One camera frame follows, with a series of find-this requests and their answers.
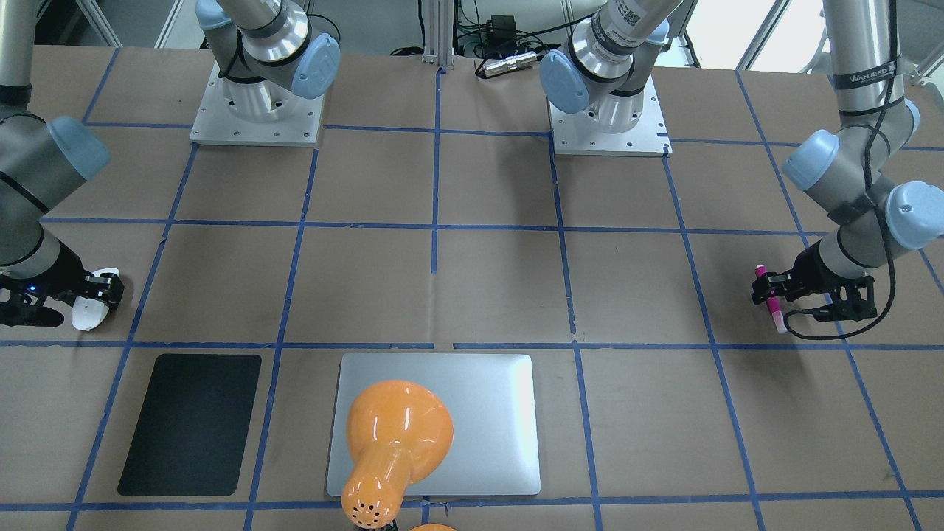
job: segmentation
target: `silver laptop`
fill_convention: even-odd
[[[432,391],[449,410],[452,447],[408,496],[533,495],[541,490],[531,358],[524,354],[351,352],[341,361],[328,461],[328,494],[340,496],[354,469],[347,412],[383,380]]]

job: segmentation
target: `orange round object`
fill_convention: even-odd
[[[354,471],[341,507],[364,529],[379,529],[400,511],[410,485],[430,475],[452,445],[446,405],[421,385],[387,380],[365,389],[347,414]]]
[[[427,523],[426,525],[420,525],[419,527],[414,527],[410,531],[456,531],[448,525],[442,525],[441,523]]]

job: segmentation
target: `black rectangular pad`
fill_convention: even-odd
[[[118,493],[229,496],[235,492],[261,363],[255,354],[159,356]]]

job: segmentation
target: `white mounting plate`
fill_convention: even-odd
[[[325,97],[298,98],[292,114],[277,122],[248,122],[228,108],[223,83],[214,64],[200,109],[190,131],[191,142],[212,146],[315,147],[321,128]]]
[[[328,495],[340,496],[354,463],[347,412],[362,391],[407,380],[449,410],[455,436],[443,463],[408,496],[533,495],[541,490],[531,358],[525,354],[350,352],[341,361],[328,460]]]
[[[554,131],[554,152],[558,155],[611,155],[617,157],[662,157],[672,152],[666,120],[652,77],[646,81],[645,106],[639,121],[623,133],[605,133],[586,111],[567,114],[548,102]]]

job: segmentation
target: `light blue cap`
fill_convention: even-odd
[[[109,149],[75,118],[60,116],[48,122],[46,128],[59,150],[84,180],[92,180],[111,160]]]
[[[918,106],[915,105],[915,102],[908,98],[904,99],[904,105],[911,111],[911,117],[915,119],[915,125],[911,127],[911,134],[908,135],[908,140],[911,140],[911,137],[918,132],[918,126],[921,125],[921,111],[918,110]]]
[[[328,91],[341,66],[341,46],[327,33],[318,35],[298,60],[292,94],[315,99]]]
[[[820,129],[810,135],[784,163],[784,173],[803,192],[826,174],[839,152],[839,137]]]
[[[197,0],[196,21],[200,24],[200,29],[204,31],[233,23],[229,15],[216,3],[216,0]]]
[[[668,41],[668,28],[668,19],[665,19],[661,24],[659,24],[659,27],[655,28],[655,31],[653,31],[646,38],[646,42],[649,44],[659,44],[662,46]]]
[[[560,50],[551,50],[541,59],[541,86],[554,107],[573,114],[590,106],[590,95],[583,76],[570,58]]]
[[[944,234],[944,191],[915,180],[896,186],[885,202],[888,231],[904,248],[922,248]]]

